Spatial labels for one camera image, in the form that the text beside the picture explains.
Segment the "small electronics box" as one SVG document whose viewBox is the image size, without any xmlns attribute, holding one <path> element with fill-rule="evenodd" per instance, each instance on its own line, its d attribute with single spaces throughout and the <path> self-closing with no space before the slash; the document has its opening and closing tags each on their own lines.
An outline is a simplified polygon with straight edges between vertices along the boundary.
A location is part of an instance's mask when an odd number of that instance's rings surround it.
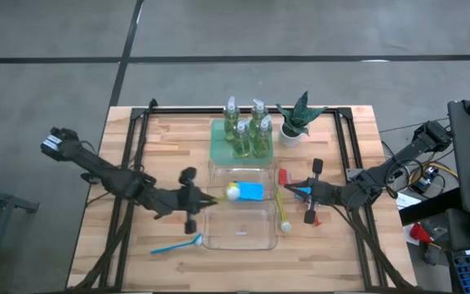
<svg viewBox="0 0 470 294">
<path fill-rule="evenodd" d="M 437 167 L 426 167 L 423 175 L 413 184 L 413 190 L 419 194 L 425 193 L 438 176 L 439 169 Z"/>
</svg>

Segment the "black beam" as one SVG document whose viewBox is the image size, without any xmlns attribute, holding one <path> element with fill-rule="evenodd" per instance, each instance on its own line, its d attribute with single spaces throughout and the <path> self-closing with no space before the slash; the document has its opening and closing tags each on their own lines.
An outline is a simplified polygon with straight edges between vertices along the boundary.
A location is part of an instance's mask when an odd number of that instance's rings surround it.
<svg viewBox="0 0 470 294">
<path fill-rule="evenodd" d="M 405 207 L 399 211 L 399 214 L 401 223 L 403 225 L 408 225 L 443 213 L 450 208 L 462 208 L 459 188 L 451 189 L 434 198 Z"/>
</svg>

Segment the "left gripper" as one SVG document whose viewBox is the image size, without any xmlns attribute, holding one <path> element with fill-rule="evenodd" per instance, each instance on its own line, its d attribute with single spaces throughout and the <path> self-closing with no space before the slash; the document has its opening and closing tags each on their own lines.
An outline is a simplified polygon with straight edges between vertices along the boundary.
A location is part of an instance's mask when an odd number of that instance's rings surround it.
<svg viewBox="0 0 470 294">
<path fill-rule="evenodd" d="M 193 180 L 197 174 L 195 167 L 187 167 L 179 177 L 181 184 L 179 189 L 156 189 L 154 199 L 157 204 L 157 214 L 154 217 L 158 220 L 164 216 L 170 215 L 174 211 L 186 212 L 186 221 L 184 222 L 184 232 L 186 234 L 193 234 L 197 232 L 197 222 L 193 219 L 194 210 L 198 208 L 201 212 L 204 209 L 214 206 L 219 202 L 217 197 L 208 193 L 198 190 L 199 203 L 197 207 L 191 202 L 192 187 L 194 187 Z"/>
</svg>

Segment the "white paper sheet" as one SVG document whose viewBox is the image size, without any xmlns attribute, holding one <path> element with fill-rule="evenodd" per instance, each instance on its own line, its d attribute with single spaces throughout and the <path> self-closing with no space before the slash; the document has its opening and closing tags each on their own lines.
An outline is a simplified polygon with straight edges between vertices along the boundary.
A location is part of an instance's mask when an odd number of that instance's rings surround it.
<svg viewBox="0 0 470 294">
<path fill-rule="evenodd" d="M 422 202 L 422 200 L 419 199 L 419 198 L 414 198 L 410 195 L 403 194 L 403 193 L 398 193 L 397 194 L 396 203 L 397 203 L 397 209 L 398 210 L 402 210 L 404 208 L 419 204 L 421 202 Z"/>
</svg>

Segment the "potted snake plant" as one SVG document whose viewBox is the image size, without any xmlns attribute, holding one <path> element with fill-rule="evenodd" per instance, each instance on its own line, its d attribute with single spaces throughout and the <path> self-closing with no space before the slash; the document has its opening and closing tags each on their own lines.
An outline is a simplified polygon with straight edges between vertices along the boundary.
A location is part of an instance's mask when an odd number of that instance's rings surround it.
<svg viewBox="0 0 470 294">
<path fill-rule="evenodd" d="M 295 102 L 293 109 L 285 109 L 280 104 L 276 106 L 284 118 L 279 131 L 279 142 L 286 147 L 297 145 L 303 134 L 309 136 L 308 124 L 326 110 L 326 107 L 309 108 L 307 91 Z"/>
</svg>

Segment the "clear yellow soap pump bottle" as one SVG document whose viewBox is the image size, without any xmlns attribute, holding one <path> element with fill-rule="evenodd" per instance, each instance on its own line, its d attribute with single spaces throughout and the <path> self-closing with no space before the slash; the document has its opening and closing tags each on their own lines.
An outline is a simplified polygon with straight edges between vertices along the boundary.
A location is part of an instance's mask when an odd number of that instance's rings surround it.
<svg viewBox="0 0 470 294">
<path fill-rule="evenodd" d="M 256 158 L 266 158 L 270 154 L 272 145 L 273 123 L 271 115 L 266 115 L 259 124 L 255 126 L 253 139 L 253 154 Z"/>
<path fill-rule="evenodd" d="M 230 96 L 227 104 L 224 106 L 224 133 L 226 141 L 234 138 L 234 130 L 237 127 L 240 109 L 236 105 L 235 97 Z"/>
<path fill-rule="evenodd" d="M 249 120 L 241 120 L 233 130 L 233 157 L 246 158 L 251 153 Z"/>
<path fill-rule="evenodd" d="M 268 109 L 265 107 L 262 100 L 253 99 L 254 106 L 251 110 L 251 120 L 250 120 L 250 135 L 251 137 L 255 136 L 255 131 L 260 125 L 263 118 L 268 114 Z"/>
</svg>

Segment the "blue dish brush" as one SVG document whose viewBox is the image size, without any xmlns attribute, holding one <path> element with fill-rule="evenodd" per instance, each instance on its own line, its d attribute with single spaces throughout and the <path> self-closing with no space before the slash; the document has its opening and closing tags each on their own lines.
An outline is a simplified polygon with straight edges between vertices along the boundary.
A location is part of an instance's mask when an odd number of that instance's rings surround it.
<svg viewBox="0 0 470 294">
<path fill-rule="evenodd" d="M 188 247 L 188 246 L 201 246 L 202 245 L 202 234 L 196 235 L 193 240 L 188 241 L 186 243 L 180 243 L 176 245 L 171 245 L 169 247 L 162 247 L 158 249 L 152 250 L 150 253 L 151 254 L 158 254 L 158 253 L 163 253 L 163 252 L 169 252 L 175 249 L 179 249 L 182 247 Z"/>
</svg>

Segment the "red funnel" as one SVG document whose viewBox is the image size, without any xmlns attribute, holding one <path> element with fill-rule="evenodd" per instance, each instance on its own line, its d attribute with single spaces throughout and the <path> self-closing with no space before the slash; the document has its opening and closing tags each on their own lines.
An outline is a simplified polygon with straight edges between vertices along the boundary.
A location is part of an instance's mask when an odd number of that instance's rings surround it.
<svg viewBox="0 0 470 294">
<path fill-rule="evenodd" d="M 432 243 L 433 238 L 420 223 L 414 223 L 410 228 L 409 235 L 412 239 L 424 243 Z"/>
</svg>

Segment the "teal plastic tray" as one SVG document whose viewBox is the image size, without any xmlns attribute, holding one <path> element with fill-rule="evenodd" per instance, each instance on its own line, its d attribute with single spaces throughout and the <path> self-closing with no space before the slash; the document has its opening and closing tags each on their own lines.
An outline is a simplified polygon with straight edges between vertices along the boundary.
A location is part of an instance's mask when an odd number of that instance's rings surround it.
<svg viewBox="0 0 470 294">
<path fill-rule="evenodd" d="M 259 166 L 269 165 L 273 161 L 273 143 L 270 143 L 268 153 L 263 157 L 256 157 L 254 151 L 254 137 L 248 136 L 250 152 L 245 157 L 236 157 L 233 144 L 226 140 L 224 120 L 215 119 L 211 123 L 210 159 L 217 166 Z"/>
</svg>

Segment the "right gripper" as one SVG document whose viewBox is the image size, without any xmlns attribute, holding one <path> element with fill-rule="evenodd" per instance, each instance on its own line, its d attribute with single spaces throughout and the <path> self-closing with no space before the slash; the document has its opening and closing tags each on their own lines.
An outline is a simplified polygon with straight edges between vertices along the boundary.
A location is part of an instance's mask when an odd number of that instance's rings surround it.
<svg viewBox="0 0 470 294">
<path fill-rule="evenodd" d="M 313 159 L 313 176 L 307 180 L 285 184 L 284 187 L 292 192 L 296 199 L 308 203 L 308 210 L 304 213 L 304 222 L 306 224 L 313 224 L 316 219 L 315 206 L 333 205 L 336 204 L 336 197 L 339 193 L 339 188 L 336 185 L 331 185 L 327 182 L 320 181 L 323 168 L 323 161 L 319 158 Z"/>
</svg>

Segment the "clear plastic container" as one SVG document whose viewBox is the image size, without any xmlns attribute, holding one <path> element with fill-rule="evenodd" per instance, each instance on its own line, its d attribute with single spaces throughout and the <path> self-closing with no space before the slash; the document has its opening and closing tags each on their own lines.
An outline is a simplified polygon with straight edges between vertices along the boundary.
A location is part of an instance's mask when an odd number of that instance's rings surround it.
<svg viewBox="0 0 470 294">
<path fill-rule="evenodd" d="M 273 202 L 222 202 L 203 211 L 203 245 L 211 250 L 265 251 L 277 246 Z"/>
<path fill-rule="evenodd" d="M 232 165 L 219 166 L 210 162 L 210 182 L 208 192 L 210 194 L 220 193 L 225 196 L 226 189 L 230 183 L 239 184 L 248 182 L 260 184 L 262 192 L 260 197 L 249 197 L 246 201 L 263 201 L 275 197 L 277 190 L 277 165 L 274 162 L 264 165 Z"/>
</svg>

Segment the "red dish brush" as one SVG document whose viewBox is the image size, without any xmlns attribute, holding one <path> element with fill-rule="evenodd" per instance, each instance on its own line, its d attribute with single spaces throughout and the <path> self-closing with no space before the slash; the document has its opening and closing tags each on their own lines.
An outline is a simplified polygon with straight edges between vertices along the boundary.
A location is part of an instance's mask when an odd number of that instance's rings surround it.
<svg viewBox="0 0 470 294">
<path fill-rule="evenodd" d="M 285 185 L 290 183 L 292 183 L 290 173 L 286 169 L 280 168 L 278 171 L 278 184 Z M 322 222 L 319 221 L 318 216 L 315 216 L 313 224 L 315 227 L 318 227 L 322 224 Z"/>
</svg>

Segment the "yellow dish brush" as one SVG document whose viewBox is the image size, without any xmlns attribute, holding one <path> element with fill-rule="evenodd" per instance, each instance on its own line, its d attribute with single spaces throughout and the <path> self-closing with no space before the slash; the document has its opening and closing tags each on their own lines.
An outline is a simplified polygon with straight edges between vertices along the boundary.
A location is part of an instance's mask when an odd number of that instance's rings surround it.
<svg viewBox="0 0 470 294">
<path fill-rule="evenodd" d="M 286 234 L 290 233 L 292 230 L 292 224 L 289 222 L 287 218 L 285 206 L 283 202 L 283 197 L 279 189 L 277 189 L 276 200 L 277 200 L 277 205 L 278 205 L 279 213 L 281 217 L 281 224 L 280 224 L 281 231 Z"/>
<path fill-rule="evenodd" d="M 241 190 L 239 184 L 237 182 L 230 182 L 225 188 L 223 188 L 222 195 L 219 197 L 219 200 L 235 201 L 239 199 L 240 193 Z"/>
</svg>

